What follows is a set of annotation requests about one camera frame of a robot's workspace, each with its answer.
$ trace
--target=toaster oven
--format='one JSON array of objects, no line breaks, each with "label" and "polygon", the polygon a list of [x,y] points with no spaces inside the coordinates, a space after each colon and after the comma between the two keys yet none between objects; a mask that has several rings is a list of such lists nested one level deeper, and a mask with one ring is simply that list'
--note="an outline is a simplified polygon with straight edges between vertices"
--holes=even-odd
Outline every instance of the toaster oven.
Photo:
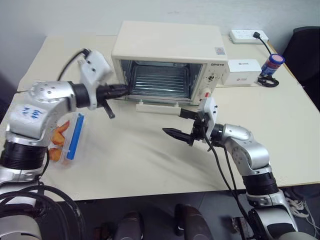
[{"label": "toaster oven", "polygon": [[111,58],[128,99],[198,105],[227,66],[219,28],[124,21]]}]

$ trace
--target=table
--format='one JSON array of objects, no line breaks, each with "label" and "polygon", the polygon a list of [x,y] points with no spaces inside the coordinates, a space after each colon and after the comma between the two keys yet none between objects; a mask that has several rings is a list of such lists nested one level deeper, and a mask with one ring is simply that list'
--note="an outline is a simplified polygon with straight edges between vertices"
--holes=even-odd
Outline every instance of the table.
[{"label": "table", "polygon": [[[67,60],[81,48],[96,49],[111,63],[115,39],[95,35],[48,36],[18,90],[29,89],[34,81],[54,81]],[[269,56],[263,45],[233,44],[228,36],[223,36],[223,41],[229,59],[257,59],[262,65]],[[77,83],[78,68],[73,64],[63,80]],[[320,114],[285,66],[274,76],[280,82],[275,88],[218,85],[213,92],[219,106],[217,122],[241,125],[253,132],[269,151],[279,186],[319,183]],[[21,98],[21,94],[14,96],[1,123],[1,146],[9,112]],[[162,131],[177,128],[189,133],[192,120],[138,113],[136,103],[131,101],[114,99],[109,104],[116,115],[112,120],[101,108],[79,109],[86,114],[86,120],[75,162],[68,168],[51,163],[42,179],[47,185],[61,189],[74,200],[227,189],[206,144],[195,142],[190,147]],[[224,153],[221,149],[217,153],[231,183]],[[232,169],[238,188],[243,189],[234,164]]]}]

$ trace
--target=blue container lid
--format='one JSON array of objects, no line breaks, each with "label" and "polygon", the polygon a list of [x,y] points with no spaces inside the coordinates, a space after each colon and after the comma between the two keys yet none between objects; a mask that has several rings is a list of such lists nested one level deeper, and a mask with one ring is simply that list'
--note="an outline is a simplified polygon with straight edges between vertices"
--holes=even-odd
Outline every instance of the blue container lid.
[{"label": "blue container lid", "polygon": [[285,58],[279,54],[274,53],[269,56],[269,61],[274,64],[281,65],[285,62]]}]

